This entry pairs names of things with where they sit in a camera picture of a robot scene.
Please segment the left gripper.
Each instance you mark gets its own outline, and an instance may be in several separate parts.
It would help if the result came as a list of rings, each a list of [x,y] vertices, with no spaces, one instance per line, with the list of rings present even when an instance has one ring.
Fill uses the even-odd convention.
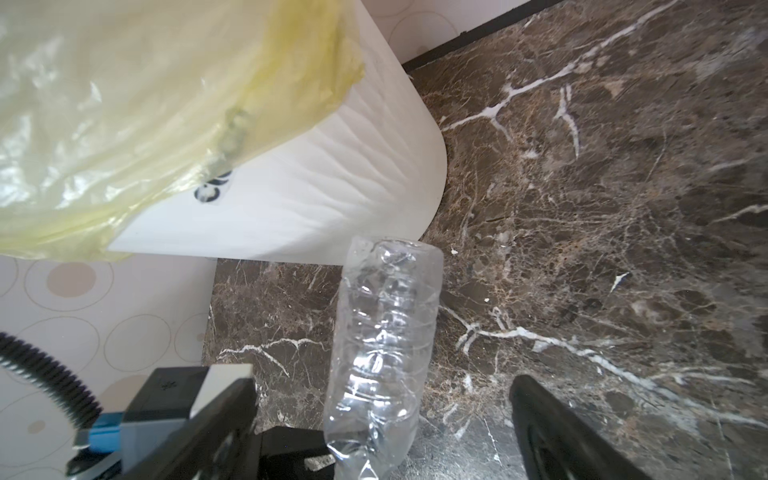
[[[330,454],[320,430],[276,426],[256,436],[257,479],[331,480],[335,467],[310,467],[307,461]]]

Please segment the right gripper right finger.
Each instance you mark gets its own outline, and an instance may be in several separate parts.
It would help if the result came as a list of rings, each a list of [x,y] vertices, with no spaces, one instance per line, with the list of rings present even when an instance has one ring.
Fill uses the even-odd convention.
[[[509,400],[528,478],[650,479],[533,377],[516,376]]]

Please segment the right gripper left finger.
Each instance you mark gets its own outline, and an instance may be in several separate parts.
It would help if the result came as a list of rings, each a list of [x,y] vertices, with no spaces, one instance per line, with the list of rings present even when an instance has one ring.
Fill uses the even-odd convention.
[[[254,380],[240,378],[121,477],[233,479],[253,434],[257,411]]]

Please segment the clear crushed bottle white cap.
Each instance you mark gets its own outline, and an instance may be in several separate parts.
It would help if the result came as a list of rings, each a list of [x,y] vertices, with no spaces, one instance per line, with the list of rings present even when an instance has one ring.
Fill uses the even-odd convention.
[[[342,268],[323,433],[337,479],[387,479],[415,439],[443,252],[357,237]]]

